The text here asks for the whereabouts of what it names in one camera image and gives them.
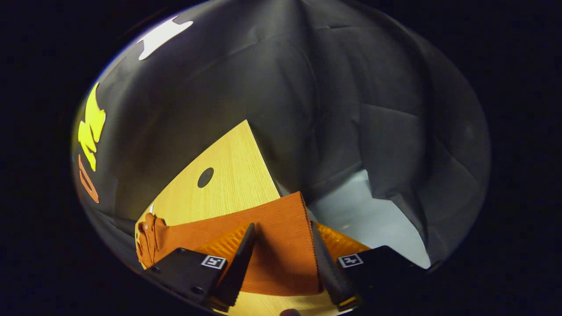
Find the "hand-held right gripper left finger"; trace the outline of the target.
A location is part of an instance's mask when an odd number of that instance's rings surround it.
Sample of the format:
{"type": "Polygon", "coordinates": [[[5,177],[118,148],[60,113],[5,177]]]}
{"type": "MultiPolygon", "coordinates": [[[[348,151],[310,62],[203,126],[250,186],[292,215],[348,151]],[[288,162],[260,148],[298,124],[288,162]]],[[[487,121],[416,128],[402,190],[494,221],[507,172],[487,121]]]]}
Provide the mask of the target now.
{"type": "Polygon", "coordinates": [[[251,260],[256,240],[255,224],[222,238],[234,242],[229,255],[214,255],[210,249],[175,248],[142,272],[147,279],[173,296],[205,310],[228,312],[235,306],[251,260]]]}

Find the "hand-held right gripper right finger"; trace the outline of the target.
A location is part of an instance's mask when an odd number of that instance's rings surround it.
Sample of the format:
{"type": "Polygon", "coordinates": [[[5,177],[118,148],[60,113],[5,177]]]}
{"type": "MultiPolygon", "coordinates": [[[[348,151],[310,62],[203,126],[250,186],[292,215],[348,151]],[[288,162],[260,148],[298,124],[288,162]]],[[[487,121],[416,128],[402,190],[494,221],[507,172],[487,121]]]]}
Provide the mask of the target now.
{"type": "Polygon", "coordinates": [[[421,268],[389,246],[369,248],[311,222],[322,286],[339,312],[399,312],[435,266],[421,268]]]}

